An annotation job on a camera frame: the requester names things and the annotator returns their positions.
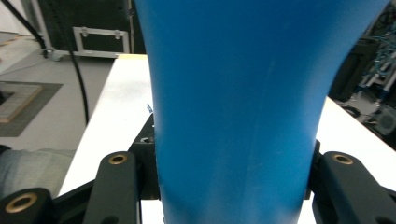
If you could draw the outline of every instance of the white tabletop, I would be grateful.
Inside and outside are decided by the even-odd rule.
[[[144,55],[121,55],[108,76],[91,121],[67,173],[61,194],[95,179],[100,160],[125,151],[138,135],[152,106],[149,62]],[[396,152],[326,99],[318,126],[320,152],[341,151],[359,159],[380,185],[396,190]],[[299,223],[315,223],[311,200],[304,201]],[[145,224],[163,223],[159,201],[143,201]]]

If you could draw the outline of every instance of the blue plastic object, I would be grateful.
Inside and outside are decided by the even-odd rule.
[[[296,222],[324,98],[387,2],[136,0],[166,223]]]

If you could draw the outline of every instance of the concrete floor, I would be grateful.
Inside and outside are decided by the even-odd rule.
[[[68,56],[54,62],[44,59],[40,52],[31,36],[0,47],[0,81],[63,84],[19,137],[0,137],[0,144],[28,150],[77,149],[85,120],[75,69]],[[113,62],[114,59],[78,58],[90,112],[94,110]]]

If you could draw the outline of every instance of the gray fabric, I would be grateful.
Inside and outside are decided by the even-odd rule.
[[[45,188],[58,196],[75,150],[7,150],[0,156],[0,198],[21,189]]]

